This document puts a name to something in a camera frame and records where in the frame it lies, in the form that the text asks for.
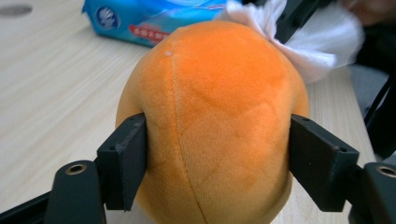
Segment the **orange plush ball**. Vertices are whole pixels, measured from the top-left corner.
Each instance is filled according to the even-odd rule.
[[[304,83],[263,37],[227,21],[180,28],[136,66],[117,123],[144,112],[136,199],[157,223],[267,223],[290,195],[290,115]]]

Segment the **stitching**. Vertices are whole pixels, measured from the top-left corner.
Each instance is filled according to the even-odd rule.
[[[174,43],[171,43],[171,52],[173,53],[174,52]],[[175,95],[175,83],[176,83],[176,79],[177,79],[177,75],[176,75],[176,71],[174,70],[174,64],[175,64],[175,57],[172,57],[171,56],[171,70],[172,70],[172,93],[173,93],[173,106],[174,106],[174,116],[173,116],[173,119],[174,119],[174,123],[176,124],[176,129],[177,129],[177,133],[179,134],[179,130],[180,130],[180,123],[179,123],[179,120],[177,119],[177,106],[176,106],[176,101],[177,101],[177,99],[176,99],[176,95]],[[199,202],[198,202],[198,200],[197,200],[197,197],[196,197],[196,195],[195,195],[195,192],[194,192],[194,190],[193,190],[193,188],[192,188],[192,183],[191,183],[191,180],[190,180],[190,176],[188,175],[188,170],[187,170],[187,166],[186,166],[186,163],[184,162],[184,160],[183,160],[183,153],[182,153],[182,150],[181,150],[181,142],[180,142],[180,137],[178,136],[178,138],[177,138],[177,140],[178,140],[178,153],[177,153],[177,156],[178,156],[178,159],[182,162],[182,164],[183,164],[183,167],[184,167],[184,169],[183,169],[183,175],[185,175],[186,177],[187,177],[187,179],[188,179],[188,181],[189,181],[189,186],[190,186],[190,189],[191,189],[191,192],[192,192],[192,195],[193,195],[193,197],[194,197],[194,200],[196,201],[196,204],[197,204],[197,206],[198,206],[198,209],[200,210],[200,212],[201,212],[201,215],[202,215],[202,217],[203,217],[203,219],[204,219],[204,222],[207,224],[208,222],[207,222],[207,220],[206,220],[206,217],[205,217],[205,215],[204,215],[204,211],[203,211],[203,209],[202,209],[202,207],[201,207],[201,205],[199,204]]]

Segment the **tissue pack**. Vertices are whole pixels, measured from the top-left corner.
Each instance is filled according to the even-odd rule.
[[[93,30],[153,47],[178,27],[210,21],[227,0],[85,0]]]

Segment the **wooden table surface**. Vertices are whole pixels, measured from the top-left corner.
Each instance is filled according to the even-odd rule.
[[[28,4],[12,16],[1,8]],[[113,132],[122,88],[149,50],[97,36],[82,0],[0,1],[0,213],[50,190],[57,169],[93,160]],[[311,119],[374,160],[345,68],[308,87]],[[273,223],[347,223],[320,212],[297,181]],[[150,223],[139,207],[109,223]]]

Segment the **white tissue paper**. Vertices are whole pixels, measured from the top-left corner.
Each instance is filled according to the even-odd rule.
[[[331,3],[317,10],[283,45],[275,34],[276,21],[286,2],[267,0],[264,6],[256,7],[229,0],[215,20],[238,22],[264,36],[291,61],[305,83],[321,80],[331,70],[354,63],[363,42],[362,27],[354,15],[340,4]]]

